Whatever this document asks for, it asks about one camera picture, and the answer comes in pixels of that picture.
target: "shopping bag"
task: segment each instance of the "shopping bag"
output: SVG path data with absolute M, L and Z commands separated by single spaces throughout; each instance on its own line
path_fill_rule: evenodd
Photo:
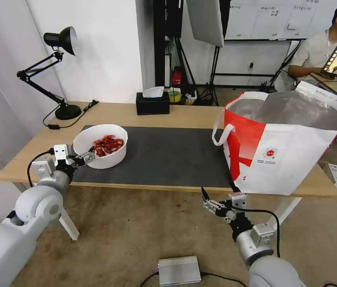
M 221 111 L 212 132 L 242 192 L 276 195 L 292 194 L 336 136 L 337 95 L 306 82 L 292 92 L 242 93 Z

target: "lamp base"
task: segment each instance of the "lamp base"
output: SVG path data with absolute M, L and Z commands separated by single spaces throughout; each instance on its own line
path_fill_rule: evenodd
M 56 110 L 56 118 L 59 120 L 71 120 L 81 114 L 81 108 L 76 105 L 61 106 Z

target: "white bowl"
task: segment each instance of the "white bowl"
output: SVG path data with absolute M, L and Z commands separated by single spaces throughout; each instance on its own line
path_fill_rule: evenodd
M 77 154 L 86 153 L 93 145 L 94 141 L 102 139 L 106 135 L 115 135 L 116 138 L 124 140 L 124 145 L 104 157 L 98 157 L 88 163 L 88 166 L 95 169 L 106 169 L 119 164 L 126 156 L 126 144 L 127 144 L 127 131 L 120 126 L 113 124 L 103 124 L 98 126 L 92 126 L 80 132 L 73 141 L 73 149 Z

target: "black table mat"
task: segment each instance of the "black table mat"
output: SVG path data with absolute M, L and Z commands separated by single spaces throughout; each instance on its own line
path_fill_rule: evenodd
M 123 161 L 109 169 L 79 167 L 73 181 L 183 187 L 229 187 L 227 162 L 212 129 L 123 127 Z

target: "table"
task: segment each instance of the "table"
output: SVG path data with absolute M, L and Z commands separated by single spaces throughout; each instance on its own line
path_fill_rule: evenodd
M 81 108 L 87 106 L 86 102 L 72 102 Z M 170 107 L 170 114 L 137 116 L 135 104 L 114 104 L 99 103 L 87 114 L 85 114 L 75 125 L 61 130 L 49 130 L 44 127 L 41 131 L 8 163 L 0 172 L 0 181 L 10 181 L 16 183 L 28 183 L 26 169 L 33 157 L 43 151 L 48 150 L 55 144 L 71 144 L 75 136 L 85 125 L 97 124 L 117 124 L 119 126 L 142 126 L 142 127 L 162 127 L 162 128 L 212 128 L 218 114 L 223 107 L 213 106 L 176 106 Z M 73 120 L 64 121 L 68 125 Z M 59 123 L 55 118 L 51 124 Z M 31 176 L 36 179 L 36 173 L 31 171 Z M 146 185 L 125 185 L 125 184 L 104 184 L 104 183 L 78 183 L 72 185 L 92 186 L 92 187 L 112 187 L 125 189 L 149 189 L 157 191 L 191 191 L 200 192 L 199 187 L 176 187 L 176 186 L 146 186 Z M 207 191 L 214 193 L 231 193 L 227 188 L 207 188 Z M 283 200 L 276 210 L 280 222 L 292 212 L 296 205 L 304 197 L 317 197 L 322 199 L 337 199 L 337 189 L 329 180 L 323 170 L 316 164 L 309 175 L 290 197 L 283 197 Z M 65 214 L 61 222 L 68 233 L 76 234 L 75 226 L 70 218 Z M 276 221 L 271 218 L 268 222 L 275 229 Z
M 318 86 L 321 86 L 324 90 L 337 94 L 337 77 L 335 77 L 334 80 L 329 80 L 315 73 L 312 73 L 311 76 L 319 81 Z

